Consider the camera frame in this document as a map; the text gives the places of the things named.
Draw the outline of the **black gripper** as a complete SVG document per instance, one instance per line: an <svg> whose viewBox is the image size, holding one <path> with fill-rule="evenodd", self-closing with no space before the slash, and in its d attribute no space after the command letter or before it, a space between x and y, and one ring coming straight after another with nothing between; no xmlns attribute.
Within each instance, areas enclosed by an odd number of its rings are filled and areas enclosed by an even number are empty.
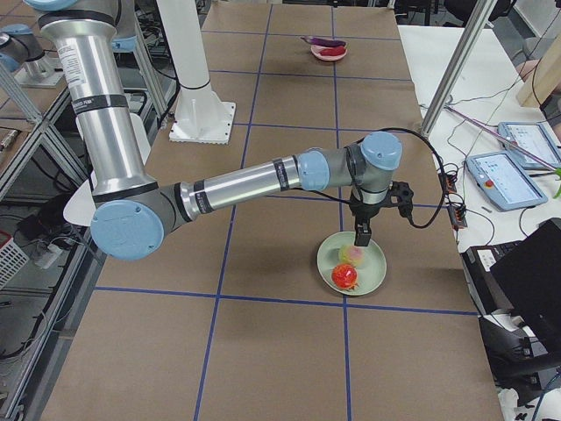
<svg viewBox="0 0 561 421"><path fill-rule="evenodd" d="M386 198L381 198L377 203L366 203L353 192L350 194L349 207L355 227L354 246L369 246L372 237L370 220L380 212L385 200Z"/></svg>

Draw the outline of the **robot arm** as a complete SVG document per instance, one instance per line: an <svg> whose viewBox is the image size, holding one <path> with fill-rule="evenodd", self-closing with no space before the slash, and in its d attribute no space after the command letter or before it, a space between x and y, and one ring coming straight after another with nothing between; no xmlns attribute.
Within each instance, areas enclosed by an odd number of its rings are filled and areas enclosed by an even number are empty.
<svg viewBox="0 0 561 421"><path fill-rule="evenodd" d="M391 204L401 141L372 132L338 149L312 148L193 182L180 179L179 160L148 172L131 121L114 52L134 42L131 1L33 1L41 32L62 62L77 124L96 177L89 220L96 245L119 260L156 252L165 237L202 215L291 189L352 188L356 246L371 239L370 221Z"/></svg>

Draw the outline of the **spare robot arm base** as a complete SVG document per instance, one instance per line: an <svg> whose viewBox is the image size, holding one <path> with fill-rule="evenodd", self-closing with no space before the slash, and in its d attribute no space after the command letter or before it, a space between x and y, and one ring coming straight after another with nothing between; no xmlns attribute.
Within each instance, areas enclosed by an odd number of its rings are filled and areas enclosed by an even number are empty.
<svg viewBox="0 0 561 421"><path fill-rule="evenodd" d="M64 76L60 60L48 56L24 24L1 28L1 64L27 88L53 89Z"/></svg>

